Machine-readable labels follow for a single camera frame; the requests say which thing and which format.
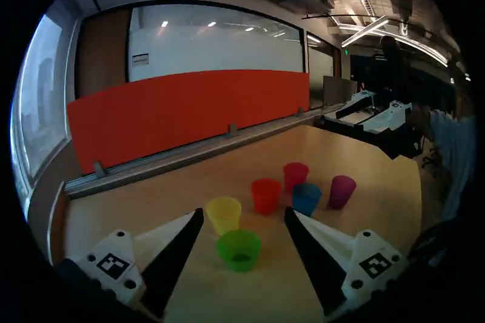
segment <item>wooden table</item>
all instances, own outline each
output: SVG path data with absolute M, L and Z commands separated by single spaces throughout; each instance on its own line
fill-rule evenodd
M 286 132 L 154 178 L 71 202 L 69 257 L 87 253 L 121 228 L 132 236 L 176 219 L 217 196 L 242 204 L 241 228 L 254 231 L 263 249 L 255 269 L 231 272 L 216 252 L 209 219 L 195 242 L 167 306 L 166 322 L 321 322 L 321 306 L 283 221 L 253 212 L 250 185 L 258 178 L 283 181 L 283 166 L 301 161 L 323 198 L 313 218 L 349 235 L 369 228 L 406 253 L 420 232 L 421 190 L 417 164 L 391 161 L 361 141 L 309 126 Z M 335 175 L 356 180 L 342 211 L 326 209 Z M 288 203 L 289 198 L 282 198 Z

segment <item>wooden wall panel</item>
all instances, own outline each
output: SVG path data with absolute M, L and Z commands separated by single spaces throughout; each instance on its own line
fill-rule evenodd
M 131 10 L 118 10 L 86 19 L 76 57 L 76 98 L 127 82 L 126 36 Z

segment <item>purple cup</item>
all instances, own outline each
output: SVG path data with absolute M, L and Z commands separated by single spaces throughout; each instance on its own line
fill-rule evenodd
M 357 184 L 350 176 L 338 175 L 332 179 L 329 205 L 333 209 L 342 209 L 349 201 Z

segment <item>blue cup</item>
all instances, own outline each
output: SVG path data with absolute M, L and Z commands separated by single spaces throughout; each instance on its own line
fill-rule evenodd
M 293 209 L 311 217 L 322 198 L 322 191 L 314 184 L 303 183 L 293 188 Z

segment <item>yellow cup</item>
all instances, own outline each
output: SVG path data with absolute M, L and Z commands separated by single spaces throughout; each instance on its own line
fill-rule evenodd
M 206 205 L 206 213 L 220 236 L 226 232 L 239 229 L 241 204 L 237 199 L 232 197 L 212 199 Z

